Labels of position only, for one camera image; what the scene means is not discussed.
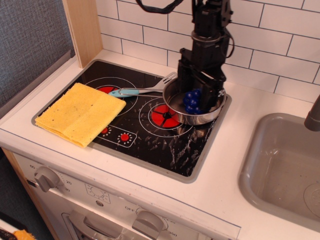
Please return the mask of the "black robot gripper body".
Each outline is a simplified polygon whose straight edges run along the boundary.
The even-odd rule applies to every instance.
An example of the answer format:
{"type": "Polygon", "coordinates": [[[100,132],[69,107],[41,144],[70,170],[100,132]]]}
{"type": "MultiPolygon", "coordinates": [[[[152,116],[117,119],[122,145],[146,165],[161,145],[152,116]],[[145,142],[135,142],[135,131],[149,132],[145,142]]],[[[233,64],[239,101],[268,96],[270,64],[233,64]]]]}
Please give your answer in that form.
{"type": "Polygon", "coordinates": [[[196,72],[196,75],[204,84],[209,80],[226,81],[222,71],[222,65],[229,57],[228,47],[230,36],[228,34],[217,34],[211,37],[203,37],[198,34],[191,36],[192,49],[182,48],[179,65],[188,67],[196,72]]]}

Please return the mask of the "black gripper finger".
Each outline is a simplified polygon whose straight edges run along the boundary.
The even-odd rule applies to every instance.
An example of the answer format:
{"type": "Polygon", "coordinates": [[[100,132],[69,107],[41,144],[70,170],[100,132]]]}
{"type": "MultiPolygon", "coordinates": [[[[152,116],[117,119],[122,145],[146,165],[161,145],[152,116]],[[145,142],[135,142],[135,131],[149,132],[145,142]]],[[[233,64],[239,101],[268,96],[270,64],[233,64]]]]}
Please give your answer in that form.
{"type": "Polygon", "coordinates": [[[200,105],[199,109],[206,113],[214,107],[218,101],[224,82],[221,80],[205,81],[201,86],[200,105]]]}
{"type": "Polygon", "coordinates": [[[184,65],[179,65],[177,73],[177,86],[180,93],[190,92],[203,87],[203,83],[200,81],[193,69],[184,65]]]}

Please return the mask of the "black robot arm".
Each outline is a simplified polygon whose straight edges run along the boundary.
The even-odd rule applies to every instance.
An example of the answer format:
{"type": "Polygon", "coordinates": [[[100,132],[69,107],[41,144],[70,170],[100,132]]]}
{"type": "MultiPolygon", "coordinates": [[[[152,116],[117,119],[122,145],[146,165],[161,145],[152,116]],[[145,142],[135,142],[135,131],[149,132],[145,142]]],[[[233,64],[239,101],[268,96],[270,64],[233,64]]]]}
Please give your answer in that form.
{"type": "Polygon", "coordinates": [[[178,89],[184,93],[188,114],[204,114],[223,96],[226,76],[222,65],[230,57],[233,39],[227,25],[233,11],[228,0],[192,2],[192,49],[182,48],[178,63],[178,89]]]}

